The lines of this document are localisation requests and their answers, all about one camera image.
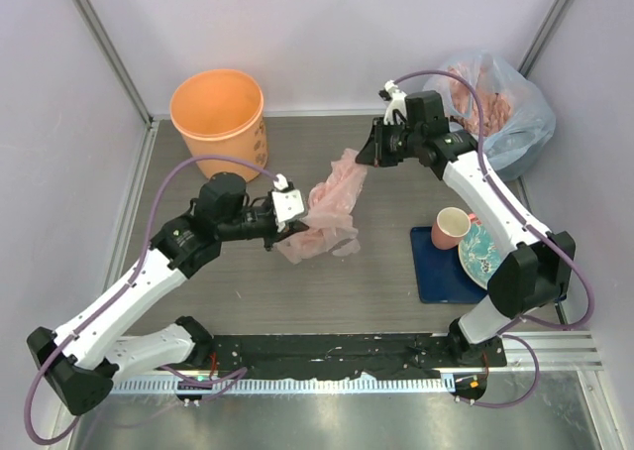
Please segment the pink translucent trash bag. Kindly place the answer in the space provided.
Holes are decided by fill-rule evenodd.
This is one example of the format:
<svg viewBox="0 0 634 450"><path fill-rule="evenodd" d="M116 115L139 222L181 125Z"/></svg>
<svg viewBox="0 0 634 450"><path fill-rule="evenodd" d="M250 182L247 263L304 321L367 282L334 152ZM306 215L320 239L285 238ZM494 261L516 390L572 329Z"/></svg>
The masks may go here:
<svg viewBox="0 0 634 450"><path fill-rule="evenodd" d="M359 230L354 226L353 211L363 190L368 168L356 163L358 153L344 149L342 156L331 162L329 176L316 184L308 195L308 212L302 219L308 230L276 245L292 264L325 253L343 258L360 250Z"/></svg>

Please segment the orange plastic trash bin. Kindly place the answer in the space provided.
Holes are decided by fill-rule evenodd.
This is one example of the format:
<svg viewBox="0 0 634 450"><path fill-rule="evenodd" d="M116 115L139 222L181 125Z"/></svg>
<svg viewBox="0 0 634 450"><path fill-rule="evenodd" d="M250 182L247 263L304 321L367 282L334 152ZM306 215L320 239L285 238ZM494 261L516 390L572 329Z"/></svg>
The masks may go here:
<svg viewBox="0 0 634 450"><path fill-rule="evenodd" d="M172 94L169 115L192 156L228 156L266 166L264 95L248 74L214 69L188 78Z"/></svg>

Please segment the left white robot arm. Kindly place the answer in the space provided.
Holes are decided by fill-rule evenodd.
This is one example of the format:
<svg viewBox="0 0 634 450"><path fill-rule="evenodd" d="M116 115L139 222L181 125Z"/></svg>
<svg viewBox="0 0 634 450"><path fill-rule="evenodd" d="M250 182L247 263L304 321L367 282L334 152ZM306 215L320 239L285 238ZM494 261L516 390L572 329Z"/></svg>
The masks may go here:
<svg viewBox="0 0 634 450"><path fill-rule="evenodd" d="M166 222L141 256L107 291L55 330L39 327L27 345L73 416L99 405L119 383L166 365L203 368L212 335L181 316L153 334L123 334L160 299L221 254L226 242L260 239L266 250L306 230L302 193L278 175L266 196L250 202L239 175L213 175L183 214Z"/></svg>

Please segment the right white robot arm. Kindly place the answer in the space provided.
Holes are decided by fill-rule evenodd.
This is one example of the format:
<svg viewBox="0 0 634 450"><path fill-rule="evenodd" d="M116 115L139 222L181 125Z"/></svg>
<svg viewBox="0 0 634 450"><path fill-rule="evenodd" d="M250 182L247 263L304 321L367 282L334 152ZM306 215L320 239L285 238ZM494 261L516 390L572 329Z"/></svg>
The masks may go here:
<svg viewBox="0 0 634 450"><path fill-rule="evenodd" d="M571 278L566 260L576 244L567 232L552 233L511 194L478 154L472 134L451 130L439 93L406 94L389 83L379 95L387 109L373 119L357 164L389 168L415 159L431 169L480 220L502 259L486 297L449 327L449 357L467 366L520 315L566 297Z"/></svg>

